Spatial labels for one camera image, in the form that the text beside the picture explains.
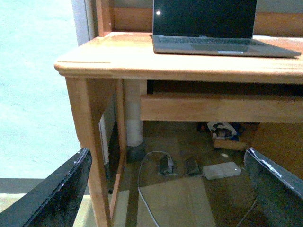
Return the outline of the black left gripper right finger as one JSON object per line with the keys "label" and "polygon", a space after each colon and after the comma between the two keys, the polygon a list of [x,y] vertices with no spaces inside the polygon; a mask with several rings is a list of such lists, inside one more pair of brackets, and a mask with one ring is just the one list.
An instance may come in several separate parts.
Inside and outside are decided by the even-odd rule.
{"label": "black left gripper right finger", "polygon": [[271,227],[303,225],[303,181],[253,148],[244,156],[252,187]]}

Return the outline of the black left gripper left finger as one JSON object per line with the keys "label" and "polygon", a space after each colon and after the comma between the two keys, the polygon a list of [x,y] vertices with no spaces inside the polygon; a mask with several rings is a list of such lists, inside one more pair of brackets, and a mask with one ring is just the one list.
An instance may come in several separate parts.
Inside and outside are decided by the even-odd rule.
{"label": "black left gripper left finger", "polygon": [[87,188],[92,156],[82,148],[0,214],[2,227],[71,227]]}

